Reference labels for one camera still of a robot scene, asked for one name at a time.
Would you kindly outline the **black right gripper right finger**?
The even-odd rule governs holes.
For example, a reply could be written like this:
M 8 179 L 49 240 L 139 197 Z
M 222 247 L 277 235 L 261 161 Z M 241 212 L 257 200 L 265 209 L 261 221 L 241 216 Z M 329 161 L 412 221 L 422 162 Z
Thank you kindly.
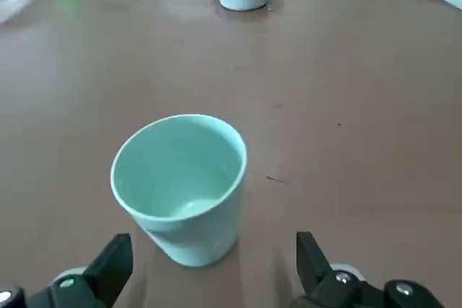
M 297 274 L 304 294 L 291 307 L 400 307 L 443 308 L 425 286 L 396 279 L 378 289 L 350 266 L 328 262 L 311 232 L 296 233 Z

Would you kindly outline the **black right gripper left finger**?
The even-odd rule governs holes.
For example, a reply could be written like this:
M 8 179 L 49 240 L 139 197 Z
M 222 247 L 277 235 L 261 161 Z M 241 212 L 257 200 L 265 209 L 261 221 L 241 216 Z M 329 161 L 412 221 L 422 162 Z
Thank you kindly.
M 82 273 L 69 273 L 36 294 L 19 286 L 1 287 L 2 307 L 112 307 L 133 273 L 128 233 L 117 234 Z

